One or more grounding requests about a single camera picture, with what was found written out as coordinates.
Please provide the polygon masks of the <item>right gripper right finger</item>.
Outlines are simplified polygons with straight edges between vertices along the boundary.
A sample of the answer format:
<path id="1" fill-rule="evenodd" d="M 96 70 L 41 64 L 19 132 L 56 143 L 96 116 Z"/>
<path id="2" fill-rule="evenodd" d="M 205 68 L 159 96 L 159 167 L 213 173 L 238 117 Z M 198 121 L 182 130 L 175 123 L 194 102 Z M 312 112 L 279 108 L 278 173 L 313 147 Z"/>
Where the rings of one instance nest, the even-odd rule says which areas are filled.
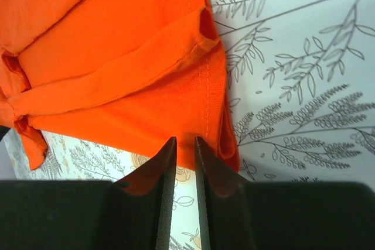
<path id="1" fill-rule="evenodd" d="M 195 139 L 203 249 L 373 249 L 374 191 L 356 182 L 260 182 Z"/>

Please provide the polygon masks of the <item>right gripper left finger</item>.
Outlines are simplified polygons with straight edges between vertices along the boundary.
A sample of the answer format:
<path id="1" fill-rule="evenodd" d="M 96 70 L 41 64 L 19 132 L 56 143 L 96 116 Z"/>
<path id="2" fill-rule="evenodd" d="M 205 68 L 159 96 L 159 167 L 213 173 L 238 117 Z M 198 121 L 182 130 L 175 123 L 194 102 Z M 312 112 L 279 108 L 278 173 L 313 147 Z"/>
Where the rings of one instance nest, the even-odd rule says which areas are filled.
<path id="1" fill-rule="evenodd" d="M 1 181 L 2 249 L 167 249 L 176 138 L 124 178 Z"/>

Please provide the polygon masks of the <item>orange t-shirt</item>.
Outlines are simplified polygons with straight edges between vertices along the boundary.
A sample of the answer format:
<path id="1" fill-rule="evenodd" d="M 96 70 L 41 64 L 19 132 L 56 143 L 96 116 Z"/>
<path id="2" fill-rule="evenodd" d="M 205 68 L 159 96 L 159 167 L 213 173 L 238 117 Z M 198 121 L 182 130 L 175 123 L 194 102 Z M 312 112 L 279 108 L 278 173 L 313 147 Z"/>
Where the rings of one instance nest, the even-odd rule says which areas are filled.
<path id="1" fill-rule="evenodd" d="M 1 0 L 1 124 L 29 166 L 44 131 L 194 169 L 197 136 L 238 171 L 226 55 L 209 0 Z"/>

